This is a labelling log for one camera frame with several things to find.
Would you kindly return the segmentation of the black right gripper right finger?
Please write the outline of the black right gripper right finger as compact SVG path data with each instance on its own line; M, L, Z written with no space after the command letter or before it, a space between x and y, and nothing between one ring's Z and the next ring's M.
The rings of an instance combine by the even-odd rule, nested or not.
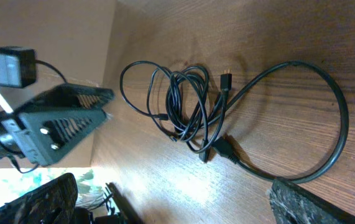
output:
M354 224L355 216L286 179L267 191L278 224Z

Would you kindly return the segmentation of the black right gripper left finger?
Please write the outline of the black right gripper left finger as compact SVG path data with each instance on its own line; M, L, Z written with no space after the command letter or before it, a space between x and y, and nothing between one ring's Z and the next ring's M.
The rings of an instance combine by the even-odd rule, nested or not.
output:
M0 207L0 224L69 223L78 198L72 173L63 174Z

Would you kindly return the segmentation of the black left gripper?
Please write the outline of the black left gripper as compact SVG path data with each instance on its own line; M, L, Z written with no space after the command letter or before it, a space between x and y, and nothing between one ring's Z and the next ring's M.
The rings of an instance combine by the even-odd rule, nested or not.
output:
M64 83L29 99L2 121L0 112L0 160L8 158L20 173L58 163L107 120L103 106L113 99L111 89ZM33 168L22 171L16 157L28 158Z

